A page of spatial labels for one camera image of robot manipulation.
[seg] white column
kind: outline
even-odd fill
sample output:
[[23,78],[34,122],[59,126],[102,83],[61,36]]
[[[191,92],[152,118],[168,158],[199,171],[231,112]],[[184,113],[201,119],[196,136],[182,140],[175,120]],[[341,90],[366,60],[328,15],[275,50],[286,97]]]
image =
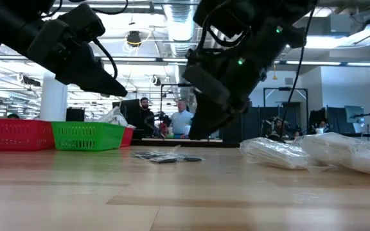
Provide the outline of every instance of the white column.
[[40,119],[44,121],[65,121],[67,113],[68,86],[55,79],[55,74],[44,73],[42,83]]

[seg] wooden table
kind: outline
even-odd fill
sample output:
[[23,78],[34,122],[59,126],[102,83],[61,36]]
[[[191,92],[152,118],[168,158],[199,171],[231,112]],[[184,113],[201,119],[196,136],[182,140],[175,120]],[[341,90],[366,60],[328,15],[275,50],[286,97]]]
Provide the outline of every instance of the wooden table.
[[180,149],[199,163],[129,155],[149,149],[0,152],[0,230],[370,231],[368,175],[257,166],[237,149]]

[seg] red basket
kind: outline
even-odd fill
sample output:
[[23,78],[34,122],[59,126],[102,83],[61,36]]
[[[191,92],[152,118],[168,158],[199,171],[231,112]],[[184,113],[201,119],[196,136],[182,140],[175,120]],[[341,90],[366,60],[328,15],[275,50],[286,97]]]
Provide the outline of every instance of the red basket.
[[134,134],[133,128],[125,128],[125,131],[123,132],[123,138],[121,142],[121,148],[127,147],[131,145],[132,141],[132,135]]
[[54,147],[50,122],[0,119],[0,150],[36,151]]

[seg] green basket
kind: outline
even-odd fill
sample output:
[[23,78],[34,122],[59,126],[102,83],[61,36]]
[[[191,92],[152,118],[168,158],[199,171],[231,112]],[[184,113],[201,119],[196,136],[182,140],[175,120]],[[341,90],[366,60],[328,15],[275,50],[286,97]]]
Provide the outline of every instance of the green basket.
[[52,122],[58,150],[103,151],[121,146],[124,126],[107,123]]

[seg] white plastic bag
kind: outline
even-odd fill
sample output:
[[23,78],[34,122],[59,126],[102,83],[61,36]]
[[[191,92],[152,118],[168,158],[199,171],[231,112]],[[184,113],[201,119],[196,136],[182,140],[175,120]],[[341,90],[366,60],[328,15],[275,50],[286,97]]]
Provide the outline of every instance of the white plastic bag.
[[258,137],[243,141],[240,151],[250,162],[285,169],[306,169],[309,155],[302,148]]
[[114,107],[108,114],[100,118],[98,122],[128,126],[127,120],[121,114],[119,107]]
[[296,145],[321,162],[370,174],[370,141],[324,133],[307,135]]

